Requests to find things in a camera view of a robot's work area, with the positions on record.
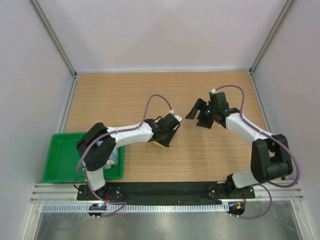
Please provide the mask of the yellow green patterned towel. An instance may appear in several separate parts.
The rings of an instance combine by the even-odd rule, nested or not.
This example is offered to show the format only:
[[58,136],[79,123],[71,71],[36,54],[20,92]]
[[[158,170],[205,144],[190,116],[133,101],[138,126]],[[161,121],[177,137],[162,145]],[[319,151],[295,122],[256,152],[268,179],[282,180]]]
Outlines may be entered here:
[[161,143],[157,142],[157,141],[152,141],[153,144],[157,145],[160,148],[167,148],[166,146],[162,145]]

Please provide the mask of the blue polka dot towel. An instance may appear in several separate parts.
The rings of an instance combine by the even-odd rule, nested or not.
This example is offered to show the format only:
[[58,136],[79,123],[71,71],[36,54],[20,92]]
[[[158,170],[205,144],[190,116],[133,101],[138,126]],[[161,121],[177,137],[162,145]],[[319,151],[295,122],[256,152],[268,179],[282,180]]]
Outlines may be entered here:
[[98,140],[97,145],[97,166],[104,170],[111,169],[118,164],[118,149],[114,143]]

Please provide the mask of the green plastic tray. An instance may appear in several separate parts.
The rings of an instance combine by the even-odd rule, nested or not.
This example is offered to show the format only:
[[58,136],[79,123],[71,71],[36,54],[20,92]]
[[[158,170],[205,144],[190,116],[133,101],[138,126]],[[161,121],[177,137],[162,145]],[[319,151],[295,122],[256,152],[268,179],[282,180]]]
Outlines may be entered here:
[[[42,181],[44,183],[73,183],[84,180],[84,172],[76,171],[80,156],[76,144],[85,135],[78,133],[58,133],[51,138],[48,156],[44,167]],[[119,147],[118,164],[111,169],[99,169],[95,172],[87,172],[91,180],[104,177],[105,180],[119,180],[124,176],[125,148]]]

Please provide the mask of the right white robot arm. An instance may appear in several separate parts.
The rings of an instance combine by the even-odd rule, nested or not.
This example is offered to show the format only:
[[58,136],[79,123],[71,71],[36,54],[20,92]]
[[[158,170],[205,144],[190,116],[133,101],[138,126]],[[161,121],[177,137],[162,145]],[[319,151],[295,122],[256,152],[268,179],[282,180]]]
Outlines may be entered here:
[[224,92],[211,92],[209,97],[209,101],[197,99],[186,119],[197,119],[197,126],[207,129],[217,123],[251,146],[250,166],[226,178],[225,192],[229,197],[237,198],[246,187],[292,174],[292,158],[284,135],[273,135],[254,125],[240,109],[229,106]]

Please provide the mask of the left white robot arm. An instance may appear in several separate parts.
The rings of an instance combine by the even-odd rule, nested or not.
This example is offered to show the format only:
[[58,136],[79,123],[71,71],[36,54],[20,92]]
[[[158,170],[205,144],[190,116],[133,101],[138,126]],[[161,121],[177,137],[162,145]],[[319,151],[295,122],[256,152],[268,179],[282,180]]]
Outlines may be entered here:
[[113,150],[147,142],[168,148],[182,120],[181,116],[170,112],[165,117],[143,119],[139,124],[123,127],[106,127],[102,122],[96,123],[76,144],[80,157],[76,171],[84,166],[88,194],[95,200],[101,200],[105,196],[103,167]]

